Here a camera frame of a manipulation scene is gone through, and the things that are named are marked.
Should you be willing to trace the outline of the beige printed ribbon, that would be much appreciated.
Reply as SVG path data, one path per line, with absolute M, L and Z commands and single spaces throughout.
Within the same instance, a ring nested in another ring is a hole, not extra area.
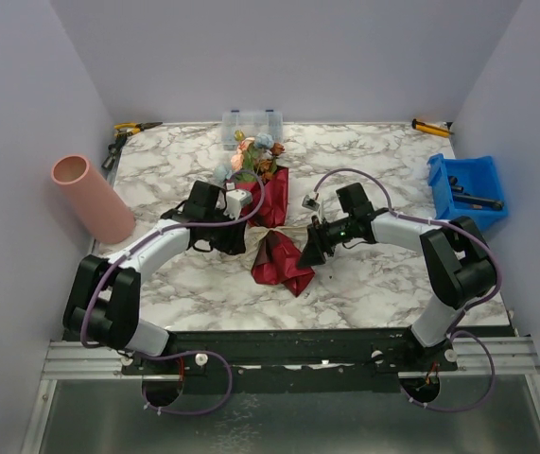
M 253 265 L 261 242 L 269 233 L 280 233 L 289 237 L 298 248 L 301 248 L 306 240 L 306 228 L 304 226 L 248 227 L 244 235 L 246 251 L 238 256 L 245 268 L 250 268 Z

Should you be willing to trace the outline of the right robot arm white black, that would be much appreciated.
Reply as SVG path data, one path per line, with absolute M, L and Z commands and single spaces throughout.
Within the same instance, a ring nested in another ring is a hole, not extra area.
M 314 215 L 307 225 L 307 242 L 299 269 L 320 266 L 338 245 L 354 239 L 387 244 L 419 253 L 427 267 L 432 295 L 422 315 L 409 328 L 411 341 L 402 347 L 404 363 L 424 370 L 436 359 L 466 304 L 496 287 L 497 272 L 475 222 L 468 217 L 441 225 L 396 217 L 386 208 L 375 209 L 360 183 L 337 191 L 343 218 L 327 221 Z

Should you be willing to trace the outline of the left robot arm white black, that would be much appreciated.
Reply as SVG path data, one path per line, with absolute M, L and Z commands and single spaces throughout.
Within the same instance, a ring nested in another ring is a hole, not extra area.
M 199 241 L 211 251 L 244 253 L 246 222 L 240 215 L 252 201 L 247 190 L 196 181 L 187 200 L 163 213 L 124 250 L 108 257 L 85 256 L 62 316 L 65 330 L 91 344 L 142 354 L 153 372 L 169 372 L 177 359 L 170 345 L 174 335 L 140 318 L 142 284 Z

